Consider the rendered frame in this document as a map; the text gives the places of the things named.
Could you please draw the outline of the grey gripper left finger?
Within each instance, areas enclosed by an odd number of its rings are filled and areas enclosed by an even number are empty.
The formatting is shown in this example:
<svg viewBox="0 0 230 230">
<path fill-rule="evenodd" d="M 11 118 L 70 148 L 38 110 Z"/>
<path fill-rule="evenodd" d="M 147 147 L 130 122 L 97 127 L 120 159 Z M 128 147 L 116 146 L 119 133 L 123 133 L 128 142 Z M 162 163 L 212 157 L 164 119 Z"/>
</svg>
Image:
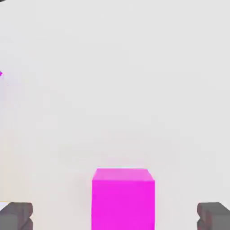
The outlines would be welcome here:
<svg viewBox="0 0 230 230">
<path fill-rule="evenodd" d="M 33 204 L 0 201 L 0 230 L 33 230 Z"/>
</svg>

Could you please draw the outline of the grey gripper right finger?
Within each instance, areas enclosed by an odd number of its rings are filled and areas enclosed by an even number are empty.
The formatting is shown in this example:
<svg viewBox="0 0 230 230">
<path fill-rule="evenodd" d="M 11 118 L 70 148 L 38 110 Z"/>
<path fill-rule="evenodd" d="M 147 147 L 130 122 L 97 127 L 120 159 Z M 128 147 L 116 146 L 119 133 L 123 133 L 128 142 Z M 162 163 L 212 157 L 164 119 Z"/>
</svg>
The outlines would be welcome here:
<svg viewBox="0 0 230 230">
<path fill-rule="evenodd" d="M 197 230 L 230 230 L 230 210 L 220 202 L 198 203 Z"/>
</svg>

